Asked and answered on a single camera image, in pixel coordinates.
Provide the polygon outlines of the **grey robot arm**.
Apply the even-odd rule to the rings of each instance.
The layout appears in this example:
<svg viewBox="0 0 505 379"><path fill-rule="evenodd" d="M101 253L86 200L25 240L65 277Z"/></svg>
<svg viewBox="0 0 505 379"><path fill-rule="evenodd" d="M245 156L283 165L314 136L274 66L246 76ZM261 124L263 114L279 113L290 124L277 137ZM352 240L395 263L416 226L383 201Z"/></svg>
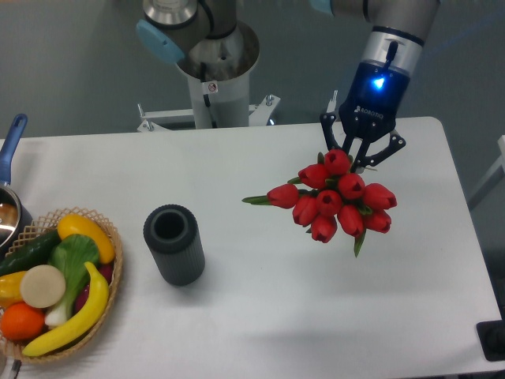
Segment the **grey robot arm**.
<svg viewBox="0 0 505 379"><path fill-rule="evenodd" d="M321 13L360 15L372 31L342 104L331 101L320 116L327 147L342 123L342 148L360 147L352 171L383 162L405 141L396 132L396 114L439 8L437 1L314 1ZM260 44L237 18L234 1L146 1L137 22L141 43L158 60L186 76L199 129L250 126L249 74Z"/></svg>

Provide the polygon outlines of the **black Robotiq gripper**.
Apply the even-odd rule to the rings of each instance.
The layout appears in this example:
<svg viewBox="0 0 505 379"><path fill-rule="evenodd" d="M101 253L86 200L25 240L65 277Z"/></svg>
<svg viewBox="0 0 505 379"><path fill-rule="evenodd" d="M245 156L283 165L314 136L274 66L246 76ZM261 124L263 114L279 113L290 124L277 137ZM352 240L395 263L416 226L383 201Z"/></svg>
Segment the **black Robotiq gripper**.
<svg viewBox="0 0 505 379"><path fill-rule="evenodd" d="M339 108L340 121L346 135L344 145L350 147L355 139L362 140L352 164L353 173L361 173L367 167L376 167L406 147L406 140L392 130L409 83L410 77L403 73L385 70L367 62L359 64L349 94ZM328 151L342 149L333 132L335 121L334 111L320 115ZM370 144L387 133L390 135L387 147L367 156Z"/></svg>

